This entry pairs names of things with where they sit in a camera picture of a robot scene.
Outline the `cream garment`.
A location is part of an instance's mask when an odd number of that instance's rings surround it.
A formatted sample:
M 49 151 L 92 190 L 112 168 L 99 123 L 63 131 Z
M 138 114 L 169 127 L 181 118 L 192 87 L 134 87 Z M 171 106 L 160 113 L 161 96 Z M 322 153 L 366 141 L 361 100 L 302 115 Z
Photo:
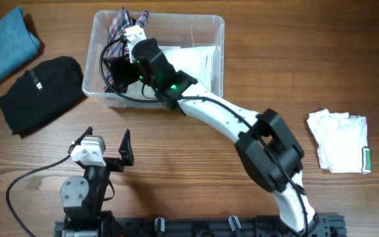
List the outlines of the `cream garment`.
M 222 92 L 215 89 L 215 84 L 221 83 L 220 78 L 213 72 L 213 59 L 216 52 L 215 46 L 198 46 L 181 48 L 178 46 L 160 46 L 168 62 L 176 71 L 183 72 L 194 77 L 205 88 L 221 97 Z

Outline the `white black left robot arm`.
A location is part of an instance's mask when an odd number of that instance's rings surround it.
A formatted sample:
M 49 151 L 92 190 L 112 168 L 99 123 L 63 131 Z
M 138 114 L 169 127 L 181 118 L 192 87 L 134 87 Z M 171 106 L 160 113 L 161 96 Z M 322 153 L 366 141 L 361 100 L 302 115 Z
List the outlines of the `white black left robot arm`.
M 64 221 L 56 223 L 55 236 L 125 236 L 125 230 L 113 216 L 103 211 L 112 172 L 123 172 L 134 165 L 130 131 L 126 130 L 118 152 L 119 158 L 104 157 L 106 150 L 102 136 L 94 136 L 93 128 L 87 130 L 68 149 L 72 160 L 84 169 L 82 176 L 66 179 L 60 189 L 65 213 Z

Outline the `red plaid shirt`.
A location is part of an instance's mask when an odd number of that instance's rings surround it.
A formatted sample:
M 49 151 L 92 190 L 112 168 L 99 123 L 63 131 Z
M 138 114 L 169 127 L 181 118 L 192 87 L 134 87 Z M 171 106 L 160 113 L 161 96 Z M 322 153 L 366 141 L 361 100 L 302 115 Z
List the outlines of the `red plaid shirt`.
M 124 39 L 124 31 L 131 26 L 140 25 L 142 28 L 148 23 L 149 12 L 143 11 L 137 18 L 130 16 L 129 12 L 122 7 L 119 13 L 111 20 L 108 27 L 107 43 L 111 46 L 107 49 L 106 55 L 101 58 L 102 65 L 105 66 L 105 59 L 111 57 L 130 56 L 127 43 Z

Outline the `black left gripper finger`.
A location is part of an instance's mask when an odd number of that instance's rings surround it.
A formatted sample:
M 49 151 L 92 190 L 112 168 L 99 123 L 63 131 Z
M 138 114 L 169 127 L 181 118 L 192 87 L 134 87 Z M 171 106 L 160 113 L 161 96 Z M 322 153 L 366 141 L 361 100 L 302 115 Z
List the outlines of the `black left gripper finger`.
M 72 144 L 70 145 L 69 149 L 68 149 L 68 153 L 72 153 L 72 150 L 77 146 L 77 145 L 80 145 L 81 144 L 81 141 L 86 137 L 86 136 L 90 136 L 93 134 L 93 128 L 91 126 L 89 126 L 85 132 L 75 141 L 72 142 Z
M 124 133 L 123 139 L 121 141 L 120 147 L 118 149 L 119 154 L 122 159 L 133 159 L 133 151 L 131 146 L 130 130 L 127 129 Z

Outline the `blue garment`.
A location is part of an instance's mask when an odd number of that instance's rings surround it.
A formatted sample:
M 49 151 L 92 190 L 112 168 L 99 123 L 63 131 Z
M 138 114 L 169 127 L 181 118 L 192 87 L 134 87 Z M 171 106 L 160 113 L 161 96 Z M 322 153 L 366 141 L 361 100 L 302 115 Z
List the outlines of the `blue garment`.
M 6 14 L 0 20 L 0 81 L 37 55 L 40 47 L 26 27 L 21 7 Z

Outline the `white garment with green tag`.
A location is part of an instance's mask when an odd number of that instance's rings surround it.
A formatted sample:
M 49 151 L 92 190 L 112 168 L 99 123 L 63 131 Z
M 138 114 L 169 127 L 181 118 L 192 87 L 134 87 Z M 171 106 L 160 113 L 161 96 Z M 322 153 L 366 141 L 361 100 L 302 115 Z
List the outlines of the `white garment with green tag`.
M 318 144 L 320 168 L 331 173 L 371 172 L 366 117 L 324 109 L 310 113 L 307 124 Z

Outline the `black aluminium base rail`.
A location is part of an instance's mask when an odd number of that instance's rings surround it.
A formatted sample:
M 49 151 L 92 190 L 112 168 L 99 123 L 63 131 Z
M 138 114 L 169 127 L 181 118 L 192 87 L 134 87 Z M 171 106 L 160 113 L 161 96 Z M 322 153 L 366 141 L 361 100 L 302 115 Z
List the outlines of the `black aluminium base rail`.
M 154 220 L 142 218 L 117 218 L 123 236 L 293 236 L 278 216 L 237 218 L 233 225 L 227 219 L 167 219 L 156 225 Z M 344 216 L 334 213 L 317 214 L 309 226 L 309 236 L 347 236 Z

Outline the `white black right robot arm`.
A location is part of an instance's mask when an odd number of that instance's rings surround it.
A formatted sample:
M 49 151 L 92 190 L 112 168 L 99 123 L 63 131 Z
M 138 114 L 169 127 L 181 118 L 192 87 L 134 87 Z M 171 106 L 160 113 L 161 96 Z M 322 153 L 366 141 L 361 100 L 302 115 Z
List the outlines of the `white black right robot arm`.
M 137 81 L 148 85 L 154 91 L 152 103 L 176 109 L 224 134 L 249 177 L 274 195 L 280 220 L 295 236 L 312 232 L 315 210 L 302 183 L 304 151 L 276 111 L 250 111 L 216 96 L 194 77 L 175 70 L 154 38 L 136 43 L 129 57 L 101 54 L 99 70 L 109 71 L 122 85 Z

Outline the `black garment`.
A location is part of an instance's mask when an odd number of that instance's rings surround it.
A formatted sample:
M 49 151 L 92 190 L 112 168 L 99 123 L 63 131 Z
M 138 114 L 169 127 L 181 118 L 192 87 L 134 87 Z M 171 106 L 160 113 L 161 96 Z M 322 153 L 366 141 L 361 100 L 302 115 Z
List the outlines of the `black garment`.
M 44 61 L 17 78 L 0 109 L 12 134 L 27 134 L 45 126 L 85 98 L 80 64 L 61 56 Z

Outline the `clear plastic storage container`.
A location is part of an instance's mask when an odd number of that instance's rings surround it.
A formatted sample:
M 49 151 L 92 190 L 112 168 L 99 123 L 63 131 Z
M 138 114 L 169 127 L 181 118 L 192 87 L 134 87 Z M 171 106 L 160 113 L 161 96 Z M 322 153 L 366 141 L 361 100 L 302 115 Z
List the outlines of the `clear plastic storage container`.
M 99 58 L 107 44 L 109 24 L 117 14 L 118 11 L 99 11 L 94 16 L 82 91 L 107 107 L 161 108 L 160 103 L 135 103 L 104 91 L 105 83 L 99 71 Z M 224 29 L 224 20 L 217 15 L 150 13 L 144 31 L 148 38 L 157 40 L 159 47 L 215 46 L 213 72 L 221 80 L 221 83 L 215 84 L 215 89 L 220 88 L 223 96 Z

